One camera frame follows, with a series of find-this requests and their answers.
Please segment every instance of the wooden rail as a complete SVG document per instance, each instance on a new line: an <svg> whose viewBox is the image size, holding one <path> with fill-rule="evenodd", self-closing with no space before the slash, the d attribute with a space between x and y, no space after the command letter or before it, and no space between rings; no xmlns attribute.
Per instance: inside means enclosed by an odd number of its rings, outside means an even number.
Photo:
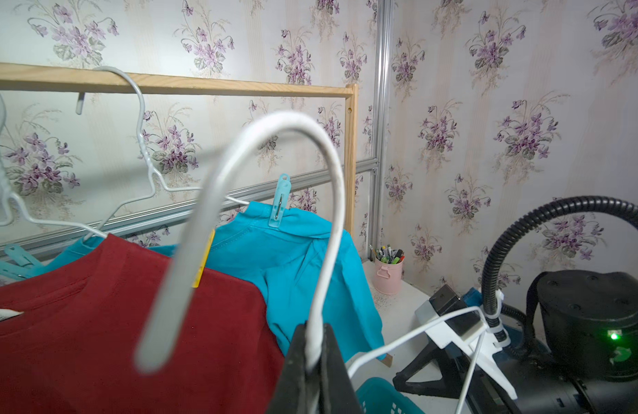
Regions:
<svg viewBox="0 0 638 414"><path fill-rule="evenodd" d="M142 93L153 95L226 95L345 98L344 180L346 218L344 228L353 234L355 214L356 142L358 137L358 85L346 87L288 85L189 78L186 76L128 73ZM0 63L0 90L89 93L134 93L124 78L107 71Z"/></svg>

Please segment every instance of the black hose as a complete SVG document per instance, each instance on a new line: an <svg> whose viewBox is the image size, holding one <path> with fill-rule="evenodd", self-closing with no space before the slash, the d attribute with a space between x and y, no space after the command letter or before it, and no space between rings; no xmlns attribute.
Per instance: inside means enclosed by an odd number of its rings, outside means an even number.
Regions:
<svg viewBox="0 0 638 414"><path fill-rule="evenodd" d="M514 306L506 305L503 303L503 306L500 308L500 314L509 316L515 321L522 324L522 327L526 324L526 314L521 310L515 308Z"/></svg>
<svg viewBox="0 0 638 414"><path fill-rule="evenodd" d="M514 222L513 225L508 227L508 229L498 237L498 240L487 256L484 268L482 269L482 305L484 312L489 315L496 313L498 272L514 244L526 233L540 226L542 223L564 215L590 211L619 217L638 230L638 206L612 197L585 195L558 199L531 211ZM487 318L487 323L490 327L496 327L500 324L500 319ZM496 333L498 342L505 341L506 338L507 335L505 331ZM528 347L517 349L508 345L504 350L513 358L523 358L528 355Z"/></svg>

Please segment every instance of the clothes clip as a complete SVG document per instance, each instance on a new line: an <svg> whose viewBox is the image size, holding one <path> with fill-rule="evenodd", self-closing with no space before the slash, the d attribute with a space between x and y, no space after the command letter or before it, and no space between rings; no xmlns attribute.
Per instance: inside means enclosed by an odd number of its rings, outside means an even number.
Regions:
<svg viewBox="0 0 638 414"><path fill-rule="evenodd" d="M36 259L31 253L27 252L17 244L6 244L3 252L8 255L15 263L27 269L40 269L44 265Z"/></svg>
<svg viewBox="0 0 638 414"><path fill-rule="evenodd" d="M25 269L21 266L16 266L8 262L0 260L0 275L10 277L15 280L24 280L32 277L29 269Z"/></svg>
<svg viewBox="0 0 638 414"><path fill-rule="evenodd" d="M280 175L278 185L275 189L275 198L273 199L273 209L271 210L271 218L268 225L274 228L280 227L282 215L289 201L289 193L291 192L291 179L288 174Z"/></svg>

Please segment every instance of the clothes hanger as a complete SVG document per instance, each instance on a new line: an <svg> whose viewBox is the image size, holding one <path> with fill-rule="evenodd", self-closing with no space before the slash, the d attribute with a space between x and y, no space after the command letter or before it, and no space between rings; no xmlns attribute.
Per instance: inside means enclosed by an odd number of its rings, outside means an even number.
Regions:
<svg viewBox="0 0 638 414"><path fill-rule="evenodd" d="M201 187L177 187L177 188L170 188L167 186L167 183L165 182L165 179L163 179L163 174L160 172L160 170L158 170L154 165L153 165L153 161L151 160L150 154L149 154L149 149L147 148L147 145L144 141L144 136L142 134L142 125L144 123L144 112L146 110L145 108L145 104L144 104L144 95L142 95L142 91L139 89L139 86L137 86L137 84L135 83L135 81L132 80L132 78L130 76L128 76L127 73L125 73L124 71L120 70L120 69L116 69L113 68L111 66L98 66L97 68L94 68L94 70L102 70L102 71L110 71L112 73L115 73L119 76L121 76L122 78L124 78L128 83L130 83L130 86L132 86L132 88L135 90L135 93L137 94L137 97L139 98L139 118L137 120L137 131L135 133L135 136L137 137L137 143L139 144L139 150L144 158L144 162L147 164L148 167L148 172L147 172L147 176L149 178L149 186L150 186L150 192L146 195L142 195L140 197L135 197L129 200L124 201L123 203L119 204L116 206L116 208L114 210L112 210L112 212L104 219L102 220L98 226L97 229L99 230L100 228L102 228L105 223L108 222L109 219L111 219L117 211L119 211L119 209L121 207L123 207L126 204L129 203L134 203L135 201L141 201L141 200L146 200L149 199L153 196L155 196L156 194L156 189L155 189L155 184L153 183L153 177L156 176L158 178L158 181L160 182L160 184L162 185L163 189L165 191L169 191L169 192L175 192L175 191L197 191L202 189ZM75 108L75 112L77 113L77 115L81 115L82 114L82 108L84 105L84 92L80 92L80 95L78 96L77 99L77 106ZM248 205L250 204L248 201L245 200L240 200L234 197L230 197L229 195L225 195L224 196L225 199L229 200L229 201L233 201L234 203L238 203L238 204L242 204L242 205ZM87 241L89 238L91 237L91 235L86 235L84 236L84 241Z"/></svg>
<svg viewBox="0 0 638 414"><path fill-rule="evenodd" d="M392 341L391 343L387 345L383 345L377 349L374 349L372 351L369 351L361 355L356 360L354 360L351 366L349 367L347 371L349 373L349 378L353 378L353 375L356 373L358 368L362 367L367 362L370 362L371 360L374 360L380 357L381 355L387 354L388 352L397 348L399 345L405 343L406 341L412 338L415 338L421 333L424 333L425 331L435 327L439 323L443 323L447 321L448 319L452 319L456 316L463 315L465 313L470 313L470 312L478 312L478 315L480 316L480 320L482 321L484 326L485 327L488 326L484 320L484 313L482 312L482 309L480 309L480 307L470 306L470 307L465 307L464 309L454 310L450 313L446 313L445 315L441 317L432 319L431 321L415 328L413 331L410 331L409 333L406 333L400 336L399 338L397 338L396 340ZM455 414L461 413L461 410L464 406L464 402L466 401L466 394L468 393L469 386L471 385L471 379L473 378L473 372L475 371L475 366L477 364L478 357L480 357L480 351L482 350L482 344L484 343L484 334L486 332L487 330L484 330L478 336L478 342L471 356L471 363L469 364L469 368L466 372L466 377L464 378L464 385L462 385L461 387L461 393L459 394L459 400L457 401L457 408L455 409Z"/></svg>
<svg viewBox="0 0 638 414"><path fill-rule="evenodd" d="M3 98L0 94L0 135L3 127L6 123L6 106L3 103ZM6 219L0 221L0 227L8 226L14 220L13 211L11 210L11 205L9 204L9 200L13 200L13 202L17 205L20 213L25 218L25 220L38 224L38 225L52 225L52 226L66 226L66 227L78 227L88 232L100 236L102 238L107 237L107 233L100 231L97 228L89 227L82 223L76 223L72 221L61 221L61 220L40 220L32 217L29 214L29 210L27 210L27 206L25 205L25 201L20 197L18 193L13 190L11 186L11 182L6 176L6 169L3 166L3 161L1 160L0 153L0 188L1 188L1 207L6 213Z"/></svg>
<svg viewBox="0 0 638 414"><path fill-rule="evenodd" d="M192 283L202 254L206 250L210 229L215 228L217 224L222 198L233 183L233 176L248 156L268 137L287 130L300 132L314 141L327 161L333 185L333 226L306 329L305 368L311 372L316 367L323 343L323 302L330 285L344 228L344 175L340 157L324 129L308 115L282 111L266 115L243 129L225 151L214 170L214 175L205 181L135 350L135 366L140 372L153 373L161 369L174 350L192 298Z"/></svg>

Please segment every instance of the wall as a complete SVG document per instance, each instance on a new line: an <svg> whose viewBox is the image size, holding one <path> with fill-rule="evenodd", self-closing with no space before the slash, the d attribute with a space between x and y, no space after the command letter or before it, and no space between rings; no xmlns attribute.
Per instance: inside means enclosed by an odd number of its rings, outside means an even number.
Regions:
<svg viewBox="0 0 638 414"><path fill-rule="evenodd" d="M432 293L479 286L489 248L556 197L638 203L638 0L403 0L395 10L383 242ZM501 271L525 309L542 270L638 277L638 233L555 220Z"/></svg>
<svg viewBox="0 0 638 414"><path fill-rule="evenodd" d="M0 1L0 62L108 65L139 73L319 86L357 82L358 159L365 159L371 156L374 10L367 0ZM119 202L147 193L135 141L136 96L88 95L81 116L75 114L73 93L5 91L3 96L8 111L0 137L3 161L35 217L90 223ZM143 133L169 186L197 186L244 125L281 109L316 118L343 157L344 99L147 95L146 102ZM307 139L281 135L253 154L233 188L276 180L282 172L323 168ZM369 210L369 173L357 180L354 241L364 252L360 223ZM117 215L193 196L158 191ZM331 202L330 185L323 185L297 191L290 205L330 219ZM0 228L0 243L57 229L18 217ZM161 228L152 236L154 230L139 239L173 243L179 228Z"/></svg>

